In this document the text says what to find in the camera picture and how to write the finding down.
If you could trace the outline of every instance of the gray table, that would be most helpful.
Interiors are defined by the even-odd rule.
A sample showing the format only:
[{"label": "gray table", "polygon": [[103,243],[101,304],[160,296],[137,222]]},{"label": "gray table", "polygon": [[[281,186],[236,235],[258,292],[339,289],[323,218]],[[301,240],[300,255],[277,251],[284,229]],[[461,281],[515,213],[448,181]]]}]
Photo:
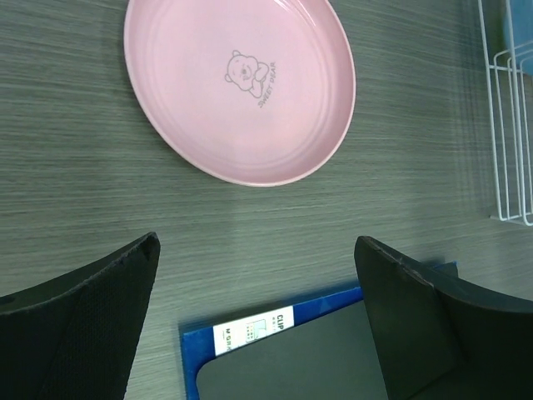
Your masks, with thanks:
[{"label": "gray table", "polygon": [[356,59],[350,132],[313,176],[266,190],[207,176],[151,128],[124,67],[126,3],[0,0],[0,295],[157,231],[127,398],[184,398],[178,325],[351,280],[362,234],[533,299],[533,229],[488,218],[477,2],[335,2]]}]

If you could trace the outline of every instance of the plate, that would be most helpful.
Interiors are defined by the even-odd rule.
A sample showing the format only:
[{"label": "plate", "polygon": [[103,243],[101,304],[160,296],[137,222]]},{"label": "plate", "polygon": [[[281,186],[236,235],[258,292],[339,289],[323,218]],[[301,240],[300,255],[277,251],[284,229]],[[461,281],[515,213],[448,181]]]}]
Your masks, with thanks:
[{"label": "plate", "polygon": [[295,182],[346,136],[356,74],[327,0],[131,0],[124,49],[153,127],[214,177]]}]

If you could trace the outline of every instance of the gray cover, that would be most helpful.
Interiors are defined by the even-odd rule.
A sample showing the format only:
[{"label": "gray cover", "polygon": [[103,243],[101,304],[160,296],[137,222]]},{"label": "gray cover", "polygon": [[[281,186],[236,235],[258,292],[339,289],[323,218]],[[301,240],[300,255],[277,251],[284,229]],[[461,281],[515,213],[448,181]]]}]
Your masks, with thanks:
[{"label": "gray cover", "polygon": [[197,386],[201,400],[387,400],[364,302],[216,358]]}]

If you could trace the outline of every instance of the wire rack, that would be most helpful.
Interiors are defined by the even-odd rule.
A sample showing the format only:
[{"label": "wire rack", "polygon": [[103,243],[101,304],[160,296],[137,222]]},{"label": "wire rack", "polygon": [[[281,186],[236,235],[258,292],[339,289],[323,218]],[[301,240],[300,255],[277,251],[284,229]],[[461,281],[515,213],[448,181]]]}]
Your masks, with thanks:
[{"label": "wire rack", "polygon": [[533,40],[515,43],[511,0],[505,0],[509,48],[491,54],[486,10],[478,0],[491,116],[497,212],[492,218],[533,226]]}]

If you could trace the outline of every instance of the blue container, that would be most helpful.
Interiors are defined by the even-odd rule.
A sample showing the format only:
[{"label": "blue container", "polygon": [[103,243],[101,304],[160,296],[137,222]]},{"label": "blue container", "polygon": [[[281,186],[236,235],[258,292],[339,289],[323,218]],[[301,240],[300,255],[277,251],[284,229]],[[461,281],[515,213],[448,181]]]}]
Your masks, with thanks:
[{"label": "blue container", "polygon": [[[519,68],[523,60],[523,71],[533,77],[533,0],[511,0],[511,16],[516,49],[516,66]],[[511,48],[509,18],[505,17],[504,38],[507,48]]]}]

